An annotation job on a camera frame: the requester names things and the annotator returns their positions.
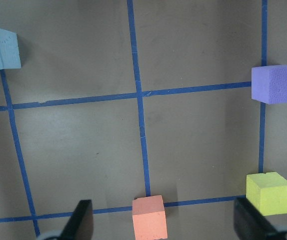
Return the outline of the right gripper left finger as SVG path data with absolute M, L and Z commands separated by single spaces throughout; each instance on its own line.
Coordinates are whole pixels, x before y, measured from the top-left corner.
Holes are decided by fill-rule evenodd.
M 94 232 L 92 200 L 80 200 L 60 234 L 61 240 L 91 240 Z

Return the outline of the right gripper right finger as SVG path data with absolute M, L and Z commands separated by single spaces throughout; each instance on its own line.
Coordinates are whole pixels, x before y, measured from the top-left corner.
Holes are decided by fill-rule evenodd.
M 243 197 L 234 200 L 233 227 L 239 240 L 280 240 L 275 227 Z

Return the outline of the orange block near arm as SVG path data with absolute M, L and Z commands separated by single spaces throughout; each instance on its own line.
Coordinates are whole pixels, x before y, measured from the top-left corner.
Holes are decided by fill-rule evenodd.
M 168 238 L 166 212 L 161 195 L 139 197 L 133 200 L 132 221 L 136 240 Z

